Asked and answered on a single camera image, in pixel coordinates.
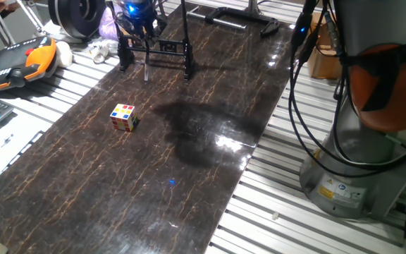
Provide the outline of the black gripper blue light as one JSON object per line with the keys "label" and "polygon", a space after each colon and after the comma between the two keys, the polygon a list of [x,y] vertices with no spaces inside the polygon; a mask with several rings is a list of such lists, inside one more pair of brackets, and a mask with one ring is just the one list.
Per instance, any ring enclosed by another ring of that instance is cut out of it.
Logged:
{"label": "black gripper blue light", "polygon": [[158,0],[115,0],[119,7],[115,11],[116,24],[136,37],[136,45],[145,46],[145,35],[149,44],[156,43],[155,35],[164,31],[164,5]]}

